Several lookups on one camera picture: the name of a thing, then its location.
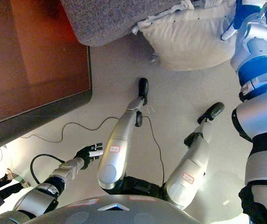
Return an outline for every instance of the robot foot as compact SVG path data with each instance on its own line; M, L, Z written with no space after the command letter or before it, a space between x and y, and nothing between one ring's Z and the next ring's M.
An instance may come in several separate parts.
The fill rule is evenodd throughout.
M205 113L201 117L198 118L198 124L201 124L205 118L209 119L210 121L214 120L215 117L218 116L224 108L225 105L221 102L212 105L210 108L208 108L207 111L205 111Z
M148 80L146 78L141 78L139 80L139 97L144 99L143 105L147 104L148 90L149 90Z

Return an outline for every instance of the black cable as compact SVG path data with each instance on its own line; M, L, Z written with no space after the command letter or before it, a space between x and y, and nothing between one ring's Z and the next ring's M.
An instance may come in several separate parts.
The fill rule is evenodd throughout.
M31 161L31 164L30 164L30 171L31 171L32 177L34 178L34 180L36 181L37 184L40 184L40 182L39 182L39 180L37 179L37 177L36 177L35 174L34 174L34 171L33 171L33 163L34 163L35 159L37 159L37 158L40 157L40 156L48 156L48 157L51 157L51 158L53 158L53 159L55 159L55 160L58 160L60 163L64 163L64 162L65 162L64 160L61 160L61 159L59 159L59 158L57 158L57 157L55 157L55 156L53 156L53 155L50 155L50 154L39 154L39 155L35 156L35 157L32 159L32 161Z
M143 118L148 118L149 120L149 123L150 123L150 128L151 128L151 133L152 133L152 137L153 137L153 140L155 141L159 151L160 151L160 160L161 160L161 163L162 163L162 184L164 184L165 182L165 168L164 168L164 165L163 165L163 162L162 162L162 150L161 150L161 147L159 146L159 144L157 143L155 137L154 137L154 133L153 133L153 128L152 128L152 124L151 124L151 120L148 116L143 116Z
M161 160L161 163L162 163L162 183L164 184L164 181L165 181L165 169L164 169L164 165L163 165L163 162L162 162L162 150L161 150L161 147L159 146L159 144L157 143L157 141L156 141L156 139L155 139L155 136L154 136L154 132L153 132L153 128L152 128L152 123L151 123L150 117L148 117L148 116L143 116L143 117L144 117L144 118L147 118L147 119L149 120L149 123L150 123L150 129L151 129L151 133L152 133L153 140L155 141L155 143L156 143L156 145L157 145L157 147L158 147L158 149L159 149L160 160ZM67 123L67 124L65 124L65 125L63 126L62 131L61 131L61 139L60 139L59 141L49 141L49 140L44 139L44 138L42 138L42 137L40 137L40 136L38 136L38 135L36 135L36 134L32 134L32 135L30 135L30 136L28 136L28 137L21 137L21 138L23 138L23 139L28 139L28 138L30 138L30 137L32 137L32 136L35 136L35 137L37 137L37 138L39 138L39 139L42 139L43 141L47 141L47 142L50 142L50 143L60 143L60 142L63 141L63 131L64 131L64 128L65 128L67 125L69 125L69 124L75 124L75 125L79 125L79 126L81 126L82 128L84 128L84 129L86 129L86 130L89 130L89 131L96 131L96 130L98 130L98 129L99 129L99 128L100 128L100 127L101 127L101 126L108 120L108 119L119 119L119 118L116 118L116 117L108 117L108 118L106 118L103 122L101 122L101 124L100 124L97 128L94 128L94 129L93 129L93 128L87 128L87 127L85 127L85 126L83 126L83 125L81 125L81 124L79 124L79 123L76 123L76 122L69 122L69 123ZM40 155L37 155L36 157L34 157L33 160L31 161L30 171L31 171L31 174L32 174L32 176L33 176L33 178L34 178L34 180L36 181L37 184L39 184L39 181L38 181L38 179L36 178L36 176L35 176L35 174L34 174L34 172L33 172L33 163L34 163L34 160L35 160L36 158L38 158L39 156L43 156L43 155L52 157L52 158L54 158L54 159L60 161L61 163L64 162L63 160L60 160L60 159L58 159L58 158L56 158L55 156L50 155L50 154L40 154Z
M30 136L28 136L28 137L21 137L22 139L28 139L28 138L31 138L32 136L35 136L35 137L37 137L37 138L39 138L39 139L42 139L42 140L44 140L44 141L47 141L47 142L49 142L49 143L60 143L60 142L62 142L63 141L63 131L64 131L64 128L67 126L67 125L70 125L70 124L75 124L75 125L79 125L79 126L81 126L82 128L84 128L84 129L86 129L86 130L88 130L88 131L96 131L96 130L98 130L108 119L119 119L119 118L116 118L116 117L108 117L108 118L106 118L103 122L101 122L101 124L97 127L97 128L87 128L87 127L85 127L85 126L83 126L83 125L81 125L81 124L79 124L79 123L76 123L76 122L69 122L69 123L67 123L67 124L65 124L64 126L63 126L63 128L62 128L62 131L61 131L61 139L59 140L59 141L50 141L50 140L47 140L47 139L44 139L44 138L42 138L42 137L40 137L40 136L38 136L38 135L36 135L36 134L32 134L32 135L30 135Z

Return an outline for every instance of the cushion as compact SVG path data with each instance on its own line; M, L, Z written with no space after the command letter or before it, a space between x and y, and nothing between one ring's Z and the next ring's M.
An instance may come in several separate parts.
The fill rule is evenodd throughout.
M138 22L162 67L174 71L205 69L232 58L236 36L220 39L235 14L235 1L218 7L174 12L157 20Z

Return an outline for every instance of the label sticker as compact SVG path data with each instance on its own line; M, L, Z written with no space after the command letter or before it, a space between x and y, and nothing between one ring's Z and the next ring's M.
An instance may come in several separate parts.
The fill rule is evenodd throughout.
M118 153L120 151L120 146L111 146L110 152L112 153Z
M189 175L188 173L184 173L183 175L182 175L182 178L185 180L185 181L187 181L187 182L189 182L190 184L193 184L193 182L194 182L194 178L191 176L191 175Z
M131 201L149 201L149 202L156 202L156 199L154 197L148 197L148 196L129 196L128 198Z
M89 200L82 200L82 201L74 202L74 203L72 203L70 205L67 205L67 207L89 206L89 205L96 204L99 201L100 201L99 198L93 198L93 199L89 199Z

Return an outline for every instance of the sofa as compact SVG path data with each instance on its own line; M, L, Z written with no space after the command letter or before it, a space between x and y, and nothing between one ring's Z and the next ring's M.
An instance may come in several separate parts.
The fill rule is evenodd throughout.
M102 46L129 33L150 15L180 0L61 0L78 41Z

